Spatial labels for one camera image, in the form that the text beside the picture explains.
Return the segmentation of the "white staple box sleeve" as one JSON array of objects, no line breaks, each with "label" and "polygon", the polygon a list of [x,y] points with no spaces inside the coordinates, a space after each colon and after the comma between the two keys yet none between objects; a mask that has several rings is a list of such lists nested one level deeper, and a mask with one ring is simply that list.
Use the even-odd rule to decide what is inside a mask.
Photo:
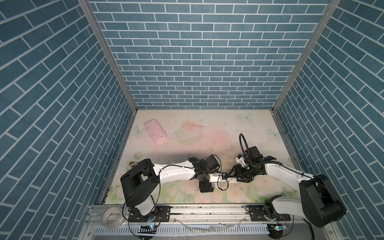
[{"label": "white staple box sleeve", "polygon": [[227,178],[227,181],[228,181],[229,184],[237,183],[237,179],[236,178]]}]

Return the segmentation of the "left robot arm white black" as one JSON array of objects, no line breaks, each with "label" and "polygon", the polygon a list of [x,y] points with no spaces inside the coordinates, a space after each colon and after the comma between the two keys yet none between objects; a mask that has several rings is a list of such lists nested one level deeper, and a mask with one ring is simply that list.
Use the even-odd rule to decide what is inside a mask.
[{"label": "left robot arm white black", "polygon": [[214,155],[203,159],[189,158],[177,164],[154,164],[150,159],[140,161],[121,178],[124,206],[137,209],[142,216],[156,210],[158,200],[152,194],[161,184],[176,181],[199,181],[201,193],[211,193],[214,185],[211,178],[220,176],[221,164]]}]

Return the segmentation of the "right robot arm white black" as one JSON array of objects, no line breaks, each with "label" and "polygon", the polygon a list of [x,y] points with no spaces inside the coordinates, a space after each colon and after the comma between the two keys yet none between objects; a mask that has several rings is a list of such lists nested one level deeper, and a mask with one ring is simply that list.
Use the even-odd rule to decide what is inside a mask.
[{"label": "right robot arm white black", "polygon": [[257,147],[245,150],[236,158],[237,164],[229,176],[237,181],[250,183],[256,176],[274,177],[294,190],[299,198],[286,198],[275,195],[264,202],[267,219],[275,220],[280,215],[301,217],[321,228],[340,220],[346,214],[346,207],[330,179],[323,175],[300,172],[277,161],[272,156],[264,157]]}]

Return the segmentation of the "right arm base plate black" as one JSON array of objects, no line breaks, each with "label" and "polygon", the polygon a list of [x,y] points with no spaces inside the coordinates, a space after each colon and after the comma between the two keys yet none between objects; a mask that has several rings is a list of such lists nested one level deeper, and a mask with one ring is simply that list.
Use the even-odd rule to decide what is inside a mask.
[{"label": "right arm base plate black", "polygon": [[257,221],[291,221],[291,216],[287,214],[278,214],[276,210],[267,204],[254,204],[245,206],[252,222]]}]

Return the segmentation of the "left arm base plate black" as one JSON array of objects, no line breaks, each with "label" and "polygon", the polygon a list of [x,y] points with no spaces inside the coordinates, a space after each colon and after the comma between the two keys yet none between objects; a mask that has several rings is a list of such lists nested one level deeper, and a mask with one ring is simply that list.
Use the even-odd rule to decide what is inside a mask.
[{"label": "left arm base plate black", "polygon": [[129,221],[134,223],[169,222],[171,208],[171,206],[156,206],[155,209],[147,215],[142,215],[138,209],[132,209],[129,215]]}]

